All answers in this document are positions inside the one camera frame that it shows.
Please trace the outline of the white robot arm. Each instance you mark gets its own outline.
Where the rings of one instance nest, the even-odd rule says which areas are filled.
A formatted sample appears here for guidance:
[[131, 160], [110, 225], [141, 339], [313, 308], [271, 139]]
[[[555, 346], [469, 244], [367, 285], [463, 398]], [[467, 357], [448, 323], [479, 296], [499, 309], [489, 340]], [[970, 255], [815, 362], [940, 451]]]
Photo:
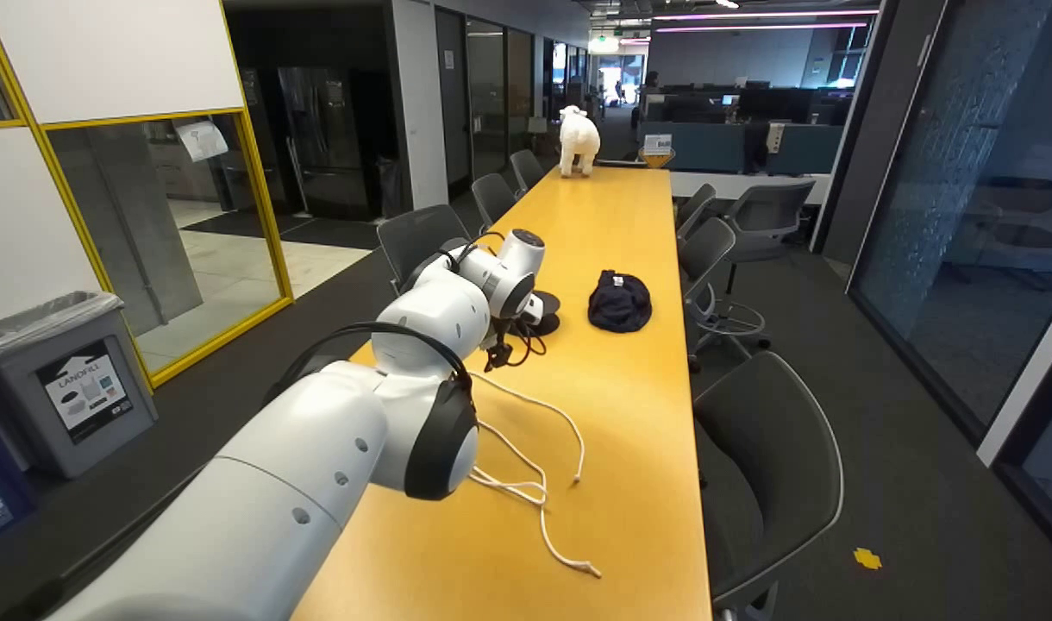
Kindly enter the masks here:
[[285, 621], [379, 482], [448, 497], [475, 459], [467, 357], [531, 315], [544, 240], [523, 228], [493, 253], [456, 240], [363, 331], [369, 362], [326, 362], [271, 398], [47, 621]]

